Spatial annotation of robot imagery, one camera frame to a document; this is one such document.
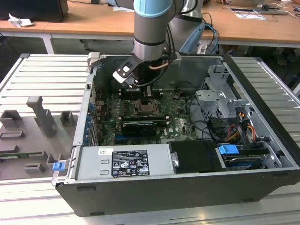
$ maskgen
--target white paper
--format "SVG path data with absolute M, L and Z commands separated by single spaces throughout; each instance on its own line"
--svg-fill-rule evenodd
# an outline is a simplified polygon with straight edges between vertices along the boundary
M 256 14 L 235 14 L 240 19 L 266 20 L 266 17 Z
M 114 11 L 119 11 L 119 12 L 134 12 L 134 10 L 128 9 L 128 8 L 123 8 L 123 7 L 113 7 Z
M 30 19 L 19 19 L 19 18 L 16 18 L 14 16 L 12 16 L 11 14 L 9 14 L 9 19 L 8 21 L 16 26 L 16 27 L 23 27 L 23 26 L 31 26 L 33 25 L 33 23 L 31 22 Z
M 103 148 L 100 148 L 98 150 L 98 155 L 112 155 L 113 154 L 113 149 L 103 149 Z

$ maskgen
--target power supply label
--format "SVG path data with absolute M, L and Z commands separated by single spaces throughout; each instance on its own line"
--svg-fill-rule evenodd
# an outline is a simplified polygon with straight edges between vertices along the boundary
M 113 177 L 147 175 L 150 175 L 147 150 L 112 152 Z

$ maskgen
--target blue cable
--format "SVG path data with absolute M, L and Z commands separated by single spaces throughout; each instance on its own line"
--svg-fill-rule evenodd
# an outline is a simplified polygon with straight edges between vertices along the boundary
M 214 50 L 215 50 L 215 48 L 216 48 L 217 45 L 218 45 L 218 36 L 217 36 L 217 32 L 216 32 L 216 30 L 215 30 L 213 27 L 211 27 L 210 24 L 208 24 L 208 23 L 206 23 L 206 22 L 205 22 L 205 24 L 206 24 L 206 26 L 208 26 L 208 27 L 211 29 L 212 32 L 214 32 L 214 35 L 215 35 L 215 45 L 214 45 L 214 47 L 213 47 L 213 49 L 212 49 L 212 51 L 211 51 L 211 53 L 213 53 Z

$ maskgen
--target robotic arm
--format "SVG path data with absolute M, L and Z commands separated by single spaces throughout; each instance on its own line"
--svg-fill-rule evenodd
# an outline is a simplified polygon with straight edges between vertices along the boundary
M 184 13 L 195 13 L 198 1 L 109 0 L 109 3 L 135 11 L 134 55 L 117 68 L 113 77 L 120 83 L 126 83 L 130 88 L 144 86 L 140 84 L 140 80 L 147 81 L 141 75 L 145 72 L 141 73 L 137 68 L 144 67 L 144 71 L 146 68 L 150 70 L 148 73 L 151 73 L 151 69 L 163 69 L 171 63 L 169 60 L 165 64 L 157 66 L 162 63 L 160 59 L 164 54 L 168 23 L 182 10 Z

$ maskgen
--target motherboard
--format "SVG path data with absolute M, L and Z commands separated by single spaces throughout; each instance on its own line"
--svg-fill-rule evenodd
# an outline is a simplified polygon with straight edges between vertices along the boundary
M 101 93 L 96 102 L 99 144 L 161 144 L 196 140 L 188 119 L 189 97 L 157 91 L 151 97 L 136 92 Z

